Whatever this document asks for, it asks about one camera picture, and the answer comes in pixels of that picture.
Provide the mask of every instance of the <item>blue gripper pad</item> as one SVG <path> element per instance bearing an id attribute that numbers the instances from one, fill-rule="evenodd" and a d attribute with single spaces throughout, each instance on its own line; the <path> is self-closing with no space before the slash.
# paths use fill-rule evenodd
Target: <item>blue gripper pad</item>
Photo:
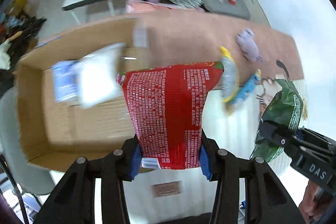
<path id="1" fill-rule="evenodd" d="M 203 175 L 205 175 L 207 180 L 210 180 L 212 174 L 210 172 L 209 157 L 205 151 L 204 145 L 201 145 L 201 151 L 199 152 L 199 165 L 201 166 Z"/>
<path id="2" fill-rule="evenodd" d="M 241 209 L 246 209 L 246 201 L 245 200 L 241 203 Z"/>
<path id="3" fill-rule="evenodd" d="M 140 150 L 140 145 L 136 146 L 135 152 L 132 157 L 132 162 L 131 162 L 131 172 L 129 173 L 130 179 L 134 180 L 135 176 L 138 174 L 139 167 L 141 164 L 141 150 Z"/>

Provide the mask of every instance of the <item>red snack bag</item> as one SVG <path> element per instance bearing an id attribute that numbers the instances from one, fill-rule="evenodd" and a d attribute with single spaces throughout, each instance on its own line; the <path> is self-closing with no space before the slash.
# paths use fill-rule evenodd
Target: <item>red snack bag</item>
<path id="1" fill-rule="evenodd" d="M 220 80 L 221 62 L 175 65 L 118 75 L 137 134 L 142 166 L 199 166 L 202 111 Z"/>

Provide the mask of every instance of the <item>blue and white package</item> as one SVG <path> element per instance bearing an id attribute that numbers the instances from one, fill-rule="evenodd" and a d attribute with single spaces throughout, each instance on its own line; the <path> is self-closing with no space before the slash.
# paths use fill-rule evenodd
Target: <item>blue and white package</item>
<path id="1" fill-rule="evenodd" d="M 236 96 L 229 101 L 229 107 L 231 110 L 239 107 L 242 102 L 244 102 L 248 96 L 254 91 L 255 86 L 258 84 L 261 78 L 261 70 L 257 70 L 250 79 L 239 89 Z"/>
<path id="2" fill-rule="evenodd" d="M 52 66 L 54 93 L 57 102 L 72 101 L 77 98 L 78 90 L 73 66 L 76 60 L 60 61 Z"/>

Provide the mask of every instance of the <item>barcode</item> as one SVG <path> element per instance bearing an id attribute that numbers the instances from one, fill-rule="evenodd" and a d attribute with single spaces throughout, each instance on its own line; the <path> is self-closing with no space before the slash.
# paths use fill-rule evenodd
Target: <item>barcode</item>
<path id="1" fill-rule="evenodd" d="M 143 168 L 161 169 L 157 158 L 142 158 L 141 164 Z"/>

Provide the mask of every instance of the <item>bag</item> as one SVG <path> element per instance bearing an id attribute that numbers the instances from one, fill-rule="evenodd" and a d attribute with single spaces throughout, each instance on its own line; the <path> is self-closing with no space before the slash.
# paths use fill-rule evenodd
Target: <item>bag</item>
<path id="1" fill-rule="evenodd" d="M 199 166 L 202 111 L 220 80 L 221 62 L 175 65 L 118 75 L 145 168 Z"/>
<path id="2" fill-rule="evenodd" d="M 263 121 L 273 121 L 286 126 L 293 134 L 299 127 L 302 115 L 303 102 L 292 81 L 276 79 L 282 90 L 275 94 L 273 100 L 263 113 L 259 126 Z M 263 138 L 258 132 L 254 141 L 254 150 L 250 159 L 262 157 L 266 162 L 274 160 L 283 152 L 282 146 L 274 145 L 271 141 Z"/>

